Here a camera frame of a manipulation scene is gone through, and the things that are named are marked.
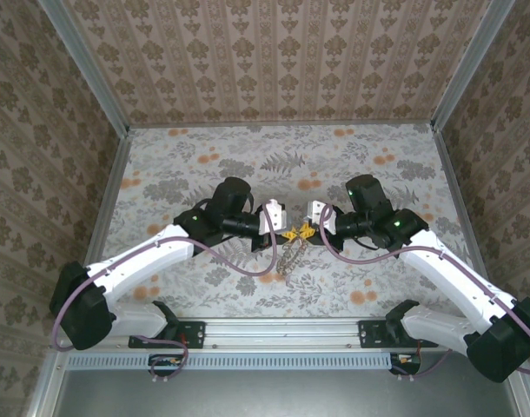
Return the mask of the aluminium frame post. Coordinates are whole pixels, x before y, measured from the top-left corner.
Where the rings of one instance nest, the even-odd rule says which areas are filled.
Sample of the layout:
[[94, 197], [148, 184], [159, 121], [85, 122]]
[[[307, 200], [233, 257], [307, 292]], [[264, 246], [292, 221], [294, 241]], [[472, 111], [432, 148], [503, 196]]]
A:
[[515, 0], [491, 0], [489, 3], [431, 117], [434, 132], [442, 131], [446, 125], [514, 3]]
[[38, 0], [121, 141], [129, 122], [63, 0]]

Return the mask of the thin aluminium frame rail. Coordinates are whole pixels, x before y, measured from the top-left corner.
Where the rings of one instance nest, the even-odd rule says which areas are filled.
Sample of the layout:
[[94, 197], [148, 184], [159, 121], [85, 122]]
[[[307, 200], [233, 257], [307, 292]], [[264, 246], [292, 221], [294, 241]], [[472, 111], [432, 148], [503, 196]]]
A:
[[428, 119], [394, 119], [394, 120], [328, 120], [328, 121], [258, 121], [258, 122], [181, 122], [162, 124], [131, 124], [128, 131], [134, 129], [173, 129], [173, 128], [231, 128], [231, 127], [266, 127], [266, 126], [363, 126], [363, 125], [413, 125], [426, 124], [431, 126], [432, 121]]

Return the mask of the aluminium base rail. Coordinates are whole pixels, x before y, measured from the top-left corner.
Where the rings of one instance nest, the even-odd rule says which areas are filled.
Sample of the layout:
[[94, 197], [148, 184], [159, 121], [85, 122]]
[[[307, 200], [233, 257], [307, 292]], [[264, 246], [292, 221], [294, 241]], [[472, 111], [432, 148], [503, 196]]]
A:
[[361, 347], [353, 318], [207, 319], [207, 350], [349, 350]]

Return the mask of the grey metal sheet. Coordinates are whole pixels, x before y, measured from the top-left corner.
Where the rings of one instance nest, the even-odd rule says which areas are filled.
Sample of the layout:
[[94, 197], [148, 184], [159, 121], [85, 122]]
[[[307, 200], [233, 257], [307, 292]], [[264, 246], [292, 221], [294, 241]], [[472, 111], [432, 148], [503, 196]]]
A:
[[69, 373], [55, 417], [519, 417], [508, 386], [450, 361], [399, 381], [381, 371]]

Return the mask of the small control board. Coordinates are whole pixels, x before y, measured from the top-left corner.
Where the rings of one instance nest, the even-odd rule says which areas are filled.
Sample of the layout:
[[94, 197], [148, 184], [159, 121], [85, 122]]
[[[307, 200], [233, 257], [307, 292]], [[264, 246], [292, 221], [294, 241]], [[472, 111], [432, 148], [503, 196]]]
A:
[[396, 375], [415, 375], [421, 369], [421, 357], [418, 354], [391, 354], [389, 371]]
[[150, 367], [165, 367], [177, 369], [184, 362], [182, 354], [156, 354], [151, 355], [148, 359]]

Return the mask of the aluminium frame side rail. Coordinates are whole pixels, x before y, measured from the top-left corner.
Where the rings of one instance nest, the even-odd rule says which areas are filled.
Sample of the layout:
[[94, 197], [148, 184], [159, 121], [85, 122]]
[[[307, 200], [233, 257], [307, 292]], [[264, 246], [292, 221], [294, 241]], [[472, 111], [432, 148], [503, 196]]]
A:
[[[96, 218], [96, 225], [84, 259], [87, 264], [97, 262], [103, 256], [104, 244], [109, 233], [113, 210], [120, 190], [120, 182], [129, 160], [131, 148], [129, 131], [130, 127], [126, 127], [125, 132], [118, 135], [116, 156], [112, 163], [109, 180]], [[69, 355], [70, 351], [60, 352], [49, 347], [49, 352], [40, 368], [36, 388], [25, 417], [53, 416], [63, 378], [66, 374], [65, 365]]]
[[[474, 230], [469, 220], [466, 205], [460, 192], [459, 183], [454, 173], [442, 133], [438, 130], [434, 131], [434, 142], [441, 159], [442, 168], [447, 178], [448, 187], [453, 199], [458, 219], [460, 221], [460, 225], [462, 227], [473, 269], [486, 280], [488, 280], [487, 270], [480, 254], [479, 246], [475, 239]], [[517, 409], [518, 417], [530, 417], [530, 378], [524, 374], [514, 372], [508, 378], [507, 383], [512, 393], [511, 402]]]

